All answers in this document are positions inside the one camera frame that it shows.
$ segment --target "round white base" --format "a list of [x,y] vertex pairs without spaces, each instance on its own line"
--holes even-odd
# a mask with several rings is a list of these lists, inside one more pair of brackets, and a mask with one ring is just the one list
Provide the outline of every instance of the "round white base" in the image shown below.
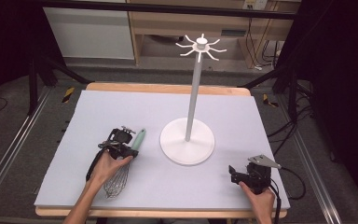
[[197,165],[207,160],[214,149],[214,136],[203,122],[194,119],[190,141],[186,141],[187,118],[175,119],[161,132],[162,151],[172,161],[181,165]]

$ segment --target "gray pole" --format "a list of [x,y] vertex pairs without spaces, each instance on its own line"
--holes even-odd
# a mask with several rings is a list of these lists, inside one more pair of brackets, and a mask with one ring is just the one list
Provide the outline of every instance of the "gray pole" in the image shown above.
[[191,129],[193,127],[194,113],[196,110],[197,95],[199,94],[202,59],[203,59],[202,53],[198,52],[197,57],[196,57],[196,63],[194,64],[193,83],[192,83],[192,87],[191,87],[191,96],[190,96],[190,106],[188,109],[188,116],[187,116],[187,127],[186,127],[186,141],[187,142],[190,141]]

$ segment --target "human arm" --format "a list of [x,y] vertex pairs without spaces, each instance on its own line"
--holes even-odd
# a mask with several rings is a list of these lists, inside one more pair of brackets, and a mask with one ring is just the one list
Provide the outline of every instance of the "human arm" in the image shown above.
[[112,177],[121,166],[129,163],[131,159],[132,157],[127,157],[123,160],[115,160],[109,155],[108,151],[105,151],[95,165],[91,178],[86,182],[83,192],[79,196],[75,206],[63,223],[84,223],[89,214],[92,201],[101,186]]
[[261,194],[254,194],[245,183],[240,182],[240,186],[252,204],[257,223],[272,223],[272,206],[275,201],[275,194],[270,189],[264,189]]

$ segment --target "whisk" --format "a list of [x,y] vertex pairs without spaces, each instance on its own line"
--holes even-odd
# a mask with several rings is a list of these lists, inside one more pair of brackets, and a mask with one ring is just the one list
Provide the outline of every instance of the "whisk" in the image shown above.
[[[142,129],[136,135],[135,140],[131,146],[132,150],[138,150],[142,142],[144,141],[146,130]],[[103,188],[106,191],[106,198],[115,198],[118,194],[126,187],[127,184],[127,177],[129,175],[130,164],[127,163],[126,165],[120,167],[116,174],[110,178],[104,185]]]

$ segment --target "white utensil stand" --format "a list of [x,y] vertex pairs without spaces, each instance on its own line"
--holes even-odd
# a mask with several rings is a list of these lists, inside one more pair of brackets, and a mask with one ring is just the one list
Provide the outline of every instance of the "white utensil stand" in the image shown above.
[[197,42],[190,40],[187,35],[186,39],[193,43],[193,45],[176,45],[181,48],[192,48],[192,50],[186,54],[181,54],[181,56],[187,56],[194,51],[197,52],[188,116],[187,118],[175,119],[168,123],[161,132],[160,144],[162,151],[172,161],[181,165],[197,165],[206,161],[214,150],[214,135],[212,130],[202,121],[194,119],[202,70],[202,53],[207,53],[213,60],[219,61],[211,55],[209,50],[211,49],[216,52],[226,50],[211,48],[210,45],[216,44],[219,39],[212,44],[208,44],[204,34],[197,38]]

